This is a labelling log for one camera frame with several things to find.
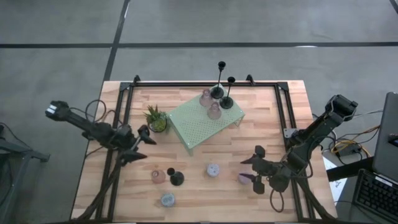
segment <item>potted succulent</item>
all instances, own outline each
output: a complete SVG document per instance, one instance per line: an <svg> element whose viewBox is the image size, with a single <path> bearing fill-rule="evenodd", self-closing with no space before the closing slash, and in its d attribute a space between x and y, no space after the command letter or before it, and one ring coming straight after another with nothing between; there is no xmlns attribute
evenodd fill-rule
<svg viewBox="0 0 398 224"><path fill-rule="evenodd" d="M161 133L166 130L167 114L163 111L158 111L157 105L154 109L153 106L148 106L149 114L144 113L147 119L147 124L150 130L155 133Z"/></svg>

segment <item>gray floor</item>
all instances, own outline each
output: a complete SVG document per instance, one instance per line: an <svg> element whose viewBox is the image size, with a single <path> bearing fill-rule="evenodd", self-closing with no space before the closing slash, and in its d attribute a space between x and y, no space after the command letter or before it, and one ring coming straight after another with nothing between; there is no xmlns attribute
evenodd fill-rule
<svg viewBox="0 0 398 224"><path fill-rule="evenodd" d="M0 44L111 43L123 0L0 0ZM132 0L121 42L375 42L398 41L398 14L388 0ZM84 108L98 97L110 49L0 49L0 121L34 149L15 223L67 220L87 141L79 130L45 118L50 100ZM111 80L211 80L224 60L224 78L305 80L314 113L334 94L382 108L397 91L398 47L119 49ZM362 131L380 114L352 120L336 132ZM375 140L365 144L374 151ZM333 162L340 163L330 155ZM349 180L341 200L351 200ZM338 205L341 218L355 218Z"/></svg>

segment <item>pink glass vase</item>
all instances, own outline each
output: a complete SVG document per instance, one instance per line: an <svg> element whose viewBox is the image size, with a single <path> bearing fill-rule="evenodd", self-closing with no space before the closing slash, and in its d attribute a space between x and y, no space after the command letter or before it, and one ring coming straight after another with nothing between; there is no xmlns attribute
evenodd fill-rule
<svg viewBox="0 0 398 224"><path fill-rule="evenodd" d="M210 95L210 90L203 90L199 102L204 107L209 107L213 103L213 98Z"/></svg>
<svg viewBox="0 0 398 224"><path fill-rule="evenodd" d="M214 102L209 110L207 111L207 116L210 119L218 119L221 117L221 110L220 107L218 106L217 102Z"/></svg>

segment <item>power strip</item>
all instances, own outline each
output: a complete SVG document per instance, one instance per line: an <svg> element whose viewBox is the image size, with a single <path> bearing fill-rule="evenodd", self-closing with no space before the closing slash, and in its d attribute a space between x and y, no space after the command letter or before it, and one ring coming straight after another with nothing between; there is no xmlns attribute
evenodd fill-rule
<svg viewBox="0 0 398 224"><path fill-rule="evenodd" d="M343 157L343 156L349 156L349 155L356 154L356 153L361 153L362 147L359 144L349 144L348 146L343 145L343 146L337 147L337 151L338 152L336 152L336 156Z"/></svg>

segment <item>wooden tabletop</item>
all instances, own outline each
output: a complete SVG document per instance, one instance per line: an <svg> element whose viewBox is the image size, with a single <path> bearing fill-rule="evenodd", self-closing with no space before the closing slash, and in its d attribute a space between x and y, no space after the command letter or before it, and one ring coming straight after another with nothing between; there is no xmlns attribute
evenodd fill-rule
<svg viewBox="0 0 398 224"><path fill-rule="evenodd" d="M297 126L306 128L312 122L312 114L304 82L296 80L288 83ZM106 103L108 110L116 107L119 84L120 82L104 82L101 100ZM200 87L135 87L129 118L134 134L137 134L137 128L146 124L143 112L147 111L148 105L158 105L160 110L168 112L199 95L202 90ZM242 123L239 127L230 125L194 148L192 157L188 155L173 130L168 134L151 133L151 138L158 145L139 145L139 152L148 158L122 168L114 222L297 221L290 186L283 193L285 210L276 213L270 205L271 188L265 179L264 195L255 194L251 184L242 185L237 181L240 172L252 173L250 165L242 165L240 162L251 157L255 145L262 145L266 149L268 160L279 161L285 154L274 89L236 86L232 87L231 96L246 114ZM283 93L282 101L288 120ZM100 105L98 114L102 112L103 108ZM113 115L106 118L109 123L112 120ZM97 142L91 142L88 152L98 146ZM106 150L102 149L86 159L72 218L79 216L98 193L105 158ZM311 162L314 175L309 179L310 188L327 211L336 216L320 151L313 152ZM206 165L210 163L220 166L220 174L216 178L208 177L206 174ZM185 182L178 187L173 186L168 179L163 184L153 184L151 172L157 169L166 171L169 167L181 171L185 176ZM175 195L174 207L165 208L161 205L160 198L165 193ZM302 192L300 197L306 214ZM104 211L108 210L108 198ZM275 207L280 208L281 201L277 194L274 195L273 202Z"/></svg>

